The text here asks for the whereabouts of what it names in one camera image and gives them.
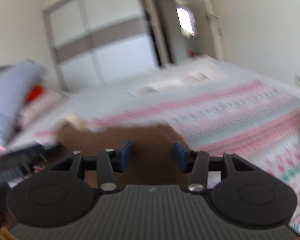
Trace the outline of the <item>person left hand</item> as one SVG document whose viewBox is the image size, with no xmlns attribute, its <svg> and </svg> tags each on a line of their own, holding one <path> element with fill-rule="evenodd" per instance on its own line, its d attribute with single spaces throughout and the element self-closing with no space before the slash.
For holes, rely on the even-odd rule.
<svg viewBox="0 0 300 240">
<path fill-rule="evenodd" d="M 15 218 L 7 210 L 0 210 L 0 231 L 8 230 L 14 224 Z"/>
</svg>

